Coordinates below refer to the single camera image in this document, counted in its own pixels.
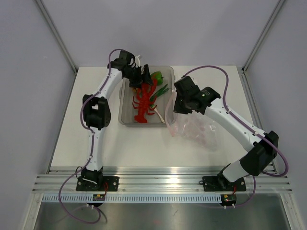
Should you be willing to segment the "red toy lobster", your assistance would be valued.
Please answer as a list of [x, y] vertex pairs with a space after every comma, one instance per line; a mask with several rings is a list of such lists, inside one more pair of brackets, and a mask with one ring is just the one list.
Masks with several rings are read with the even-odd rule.
[[138, 110], [138, 114], [134, 116], [134, 120], [138, 123], [147, 123], [147, 119], [145, 118], [145, 114], [147, 115], [154, 115], [154, 113], [150, 113], [150, 111], [153, 111], [156, 106], [154, 108], [150, 108], [150, 104], [153, 102], [150, 102], [150, 96], [152, 93], [155, 92], [156, 87], [157, 87], [157, 80], [153, 79], [153, 86], [150, 86], [146, 83], [142, 83], [141, 84], [141, 88], [138, 88], [137, 91], [137, 100], [138, 102], [136, 102], [134, 100], [134, 96], [133, 96], [133, 102], [132, 102], [132, 106], [134, 109]]

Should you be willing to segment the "clear zip top bag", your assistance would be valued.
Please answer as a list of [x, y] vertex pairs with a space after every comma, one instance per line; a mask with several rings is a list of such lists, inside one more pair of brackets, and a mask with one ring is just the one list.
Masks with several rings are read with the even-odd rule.
[[158, 97], [155, 103], [159, 119], [166, 128], [166, 133], [173, 142], [204, 147], [208, 151], [219, 149], [220, 131], [210, 118], [197, 113], [188, 115], [173, 112], [176, 94], [170, 89]]

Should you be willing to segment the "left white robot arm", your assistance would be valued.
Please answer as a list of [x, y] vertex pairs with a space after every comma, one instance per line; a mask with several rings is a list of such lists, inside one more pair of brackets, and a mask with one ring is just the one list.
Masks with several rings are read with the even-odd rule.
[[115, 87], [126, 78], [130, 87], [140, 88], [143, 83], [153, 85], [149, 67], [141, 67], [130, 52], [119, 49], [119, 57], [108, 60], [107, 73], [97, 90], [83, 96], [80, 112], [81, 125], [89, 131], [89, 158], [79, 172], [76, 190], [79, 192], [115, 192], [119, 177], [103, 175], [102, 144], [111, 121], [108, 100]]

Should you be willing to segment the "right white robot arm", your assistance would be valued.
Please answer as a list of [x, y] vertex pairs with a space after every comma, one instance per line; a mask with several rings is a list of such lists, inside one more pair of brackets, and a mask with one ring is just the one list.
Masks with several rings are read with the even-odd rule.
[[254, 127], [242, 117], [232, 113], [223, 98], [211, 87], [199, 89], [191, 77], [185, 76], [174, 84], [177, 95], [174, 112], [178, 114], [201, 113], [221, 125], [247, 152], [241, 159], [225, 166], [216, 176], [221, 190], [230, 189], [247, 175], [258, 176], [276, 157], [278, 135]]

